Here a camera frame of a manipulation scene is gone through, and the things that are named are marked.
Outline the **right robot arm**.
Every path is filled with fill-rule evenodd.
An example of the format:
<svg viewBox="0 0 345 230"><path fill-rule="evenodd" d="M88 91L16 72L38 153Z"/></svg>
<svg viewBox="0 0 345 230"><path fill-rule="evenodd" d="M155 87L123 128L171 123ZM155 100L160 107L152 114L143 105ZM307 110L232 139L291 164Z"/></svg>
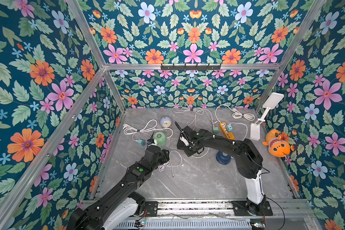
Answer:
<svg viewBox="0 0 345 230"><path fill-rule="evenodd" d="M188 157L201 154L205 148L215 149L234 158L237 171L245 178L247 187L246 209L252 215L262 214L266 196L262 190L263 157L249 139L229 140L215 135L208 130L194 131L189 126L181 128L177 148L183 150Z"/></svg>

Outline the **green charger adapter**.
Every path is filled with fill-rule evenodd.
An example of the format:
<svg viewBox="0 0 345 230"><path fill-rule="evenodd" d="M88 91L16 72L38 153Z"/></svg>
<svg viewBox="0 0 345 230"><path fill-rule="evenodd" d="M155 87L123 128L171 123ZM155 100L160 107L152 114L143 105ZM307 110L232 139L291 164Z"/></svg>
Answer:
<svg viewBox="0 0 345 230"><path fill-rule="evenodd" d="M213 134L219 134L219 128L218 127L213 127L212 128L212 132L213 132Z"/></svg>
<svg viewBox="0 0 345 230"><path fill-rule="evenodd" d="M145 146L145 145L146 145L146 142L145 142L145 140L138 139L138 140L137 140L137 144L140 145L140 146Z"/></svg>

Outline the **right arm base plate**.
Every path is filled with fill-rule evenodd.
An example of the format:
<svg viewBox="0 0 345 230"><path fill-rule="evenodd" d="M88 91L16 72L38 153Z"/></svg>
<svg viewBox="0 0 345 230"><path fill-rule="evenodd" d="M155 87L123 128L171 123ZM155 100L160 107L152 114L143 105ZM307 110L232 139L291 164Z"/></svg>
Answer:
<svg viewBox="0 0 345 230"><path fill-rule="evenodd" d="M255 204L249 199L232 201L235 216L273 216L270 203L263 199L260 204Z"/></svg>

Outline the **blue meat grinder front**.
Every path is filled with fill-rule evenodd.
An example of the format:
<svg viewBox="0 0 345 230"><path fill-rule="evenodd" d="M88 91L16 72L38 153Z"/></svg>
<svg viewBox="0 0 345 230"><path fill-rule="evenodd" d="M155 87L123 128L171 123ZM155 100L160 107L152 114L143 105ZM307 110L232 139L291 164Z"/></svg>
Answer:
<svg viewBox="0 0 345 230"><path fill-rule="evenodd" d="M232 157L222 151L218 151L216 154L216 160L222 165L227 165L231 162Z"/></svg>

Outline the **teal charger adapter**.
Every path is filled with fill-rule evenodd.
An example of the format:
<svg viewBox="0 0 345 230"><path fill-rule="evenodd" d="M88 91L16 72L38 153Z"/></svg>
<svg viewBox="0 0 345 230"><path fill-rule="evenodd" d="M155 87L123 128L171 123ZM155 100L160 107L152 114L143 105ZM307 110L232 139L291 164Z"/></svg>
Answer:
<svg viewBox="0 0 345 230"><path fill-rule="evenodd" d="M228 131L228 132L232 132L232 126L230 125L230 124L228 124L227 126L226 126L226 130Z"/></svg>

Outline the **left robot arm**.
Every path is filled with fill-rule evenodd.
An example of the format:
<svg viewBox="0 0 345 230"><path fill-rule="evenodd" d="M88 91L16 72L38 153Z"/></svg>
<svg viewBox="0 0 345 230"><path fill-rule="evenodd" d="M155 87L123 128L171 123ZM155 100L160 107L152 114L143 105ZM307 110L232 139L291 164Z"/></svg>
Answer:
<svg viewBox="0 0 345 230"><path fill-rule="evenodd" d="M140 188L159 166L170 160L169 151L149 145L145 155L128 167L123 178L103 197L85 209L77 208L70 215L67 230L113 230L131 216L146 213L146 199Z"/></svg>

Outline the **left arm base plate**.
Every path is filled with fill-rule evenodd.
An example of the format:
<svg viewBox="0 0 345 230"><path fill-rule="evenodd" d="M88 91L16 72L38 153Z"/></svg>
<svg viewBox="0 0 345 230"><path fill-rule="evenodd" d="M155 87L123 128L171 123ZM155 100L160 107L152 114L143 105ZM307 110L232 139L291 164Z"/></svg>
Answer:
<svg viewBox="0 0 345 230"><path fill-rule="evenodd" d="M158 205L157 201L142 201L138 203L134 217L157 217Z"/></svg>

